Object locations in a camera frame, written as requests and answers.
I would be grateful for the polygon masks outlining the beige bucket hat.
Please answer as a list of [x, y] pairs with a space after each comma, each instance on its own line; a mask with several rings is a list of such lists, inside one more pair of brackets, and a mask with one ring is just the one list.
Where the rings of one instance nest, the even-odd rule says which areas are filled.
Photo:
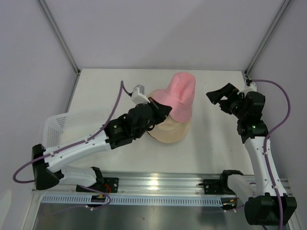
[[185, 108], [180, 100], [174, 98], [166, 90], [156, 90], [148, 96], [160, 104], [172, 107], [172, 111], [166, 120], [156, 125], [152, 130], [156, 140], [166, 144], [182, 140], [190, 127], [192, 118], [191, 105]]

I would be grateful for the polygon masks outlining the pink bucket hat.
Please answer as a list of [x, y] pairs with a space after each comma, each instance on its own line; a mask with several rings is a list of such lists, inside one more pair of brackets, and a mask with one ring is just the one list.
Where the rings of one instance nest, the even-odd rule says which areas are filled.
[[172, 77], [166, 89], [152, 92], [155, 101], [172, 107], [169, 115], [179, 123], [188, 123], [192, 117], [196, 79], [190, 73], [178, 72]]

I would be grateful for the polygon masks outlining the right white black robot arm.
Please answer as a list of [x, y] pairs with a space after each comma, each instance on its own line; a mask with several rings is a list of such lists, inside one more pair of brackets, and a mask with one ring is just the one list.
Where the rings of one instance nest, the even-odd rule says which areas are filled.
[[249, 225], [282, 229], [295, 212], [297, 202], [287, 194], [273, 161], [271, 132], [262, 120], [265, 96], [253, 82], [242, 91], [228, 83], [206, 95], [212, 104], [237, 118], [237, 132], [249, 154], [255, 178], [255, 185], [251, 185], [242, 172], [224, 170], [219, 189], [238, 196]]

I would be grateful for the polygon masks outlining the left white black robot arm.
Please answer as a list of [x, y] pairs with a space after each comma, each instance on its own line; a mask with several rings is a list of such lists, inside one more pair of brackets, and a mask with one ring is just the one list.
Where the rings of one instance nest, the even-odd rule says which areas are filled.
[[32, 168], [36, 190], [69, 184], [75, 185], [77, 192], [111, 192], [98, 167], [78, 168], [70, 166], [70, 163], [131, 144], [164, 122], [171, 111], [171, 106], [151, 98], [149, 103], [136, 105], [78, 142], [50, 148], [41, 144], [33, 146]]

